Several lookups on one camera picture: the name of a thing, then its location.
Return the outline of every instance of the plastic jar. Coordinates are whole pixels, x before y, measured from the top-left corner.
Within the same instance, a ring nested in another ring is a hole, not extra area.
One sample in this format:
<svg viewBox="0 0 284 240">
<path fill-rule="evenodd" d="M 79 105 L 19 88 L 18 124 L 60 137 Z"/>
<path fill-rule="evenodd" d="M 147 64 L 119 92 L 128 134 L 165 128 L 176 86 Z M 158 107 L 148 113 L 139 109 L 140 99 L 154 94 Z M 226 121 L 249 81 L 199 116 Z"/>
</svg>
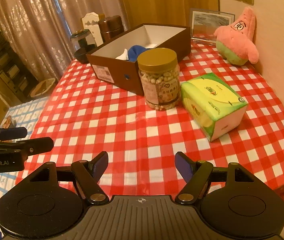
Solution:
<svg viewBox="0 0 284 240">
<path fill-rule="evenodd" d="M 180 99 L 180 67 L 175 51 L 147 50 L 138 56 L 138 66 L 146 104 L 155 110 L 175 107 Z"/>
</svg>

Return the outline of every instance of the barcode sticker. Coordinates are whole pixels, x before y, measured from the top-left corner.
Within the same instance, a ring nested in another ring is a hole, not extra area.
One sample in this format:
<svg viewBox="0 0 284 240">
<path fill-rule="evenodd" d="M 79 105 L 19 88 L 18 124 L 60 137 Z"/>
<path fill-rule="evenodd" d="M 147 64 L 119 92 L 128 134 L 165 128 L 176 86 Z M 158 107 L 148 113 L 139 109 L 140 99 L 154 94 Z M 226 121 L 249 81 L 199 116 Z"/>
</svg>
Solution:
<svg viewBox="0 0 284 240">
<path fill-rule="evenodd" d="M 110 83 L 114 83 L 114 80 L 112 78 L 112 75 L 110 74 L 108 67 L 98 66 L 98 65 L 92 65 L 95 75 L 97 78 L 105 80 Z"/>
</svg>

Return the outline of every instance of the cardboard box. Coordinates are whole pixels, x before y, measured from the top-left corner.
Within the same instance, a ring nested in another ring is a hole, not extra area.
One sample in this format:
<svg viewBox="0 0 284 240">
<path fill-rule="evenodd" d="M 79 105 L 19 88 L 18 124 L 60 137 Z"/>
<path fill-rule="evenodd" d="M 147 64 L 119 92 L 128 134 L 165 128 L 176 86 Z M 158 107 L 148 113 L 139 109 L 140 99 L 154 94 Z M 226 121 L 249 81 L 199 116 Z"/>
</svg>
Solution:
<svg viewBox="0 0 284 240">
<path fill-rule="evenodd" d="M 141 24 L 116 36 L 87 54 L 97 78 L 143 96 L 138 62 L 116 59 L 133 45 L 173 49 L 178 62 L 191 53 L 190 27 Z"/>
<path fill-rule="evenodd" d="M 213 73 L 181 84 L 184 107 L 197 121 L 209 141 L 236 128 L 248 103 Z"/>
</svg>

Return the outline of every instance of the green plush shorts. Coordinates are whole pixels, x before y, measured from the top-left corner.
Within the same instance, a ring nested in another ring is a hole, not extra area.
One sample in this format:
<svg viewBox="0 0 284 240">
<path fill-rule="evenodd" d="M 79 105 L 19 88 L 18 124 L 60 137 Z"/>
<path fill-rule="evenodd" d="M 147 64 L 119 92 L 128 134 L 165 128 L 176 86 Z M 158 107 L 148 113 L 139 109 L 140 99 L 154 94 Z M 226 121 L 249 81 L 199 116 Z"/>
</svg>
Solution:
<svg viewBox="0 0 284 240">
<path fill-rule="evenodd" d="M 227 59 L 233 65 L 242 66 L 248 61 L 247 59 L 242 59 L 239 56 L 237 56 L 231 49 L 227 48 L 220 41 L 216 42 L 216 48 L 218 52 L 221 54 L 221 56 L 224 59 Z"/>
</svg>

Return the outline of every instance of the gray ribbed plate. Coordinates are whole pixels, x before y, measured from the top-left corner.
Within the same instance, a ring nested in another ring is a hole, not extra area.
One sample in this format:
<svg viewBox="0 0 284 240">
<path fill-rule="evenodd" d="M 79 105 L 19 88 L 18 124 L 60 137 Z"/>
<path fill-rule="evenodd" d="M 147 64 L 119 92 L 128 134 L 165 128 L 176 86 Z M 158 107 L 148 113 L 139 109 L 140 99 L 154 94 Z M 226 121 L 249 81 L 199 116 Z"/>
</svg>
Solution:
<svg viewBox="0 0 284 240">
<path fill-rule="evenodd" d="M 6 236 L 4 240 L 14 239 Z M 84 218 L 56 240 L 230 240 L 207 227 L 195 209 L 169 196 L 114 196 L 89 208 Z M 278 236 L 269 240 L 280 240 Z"/>
</svg>

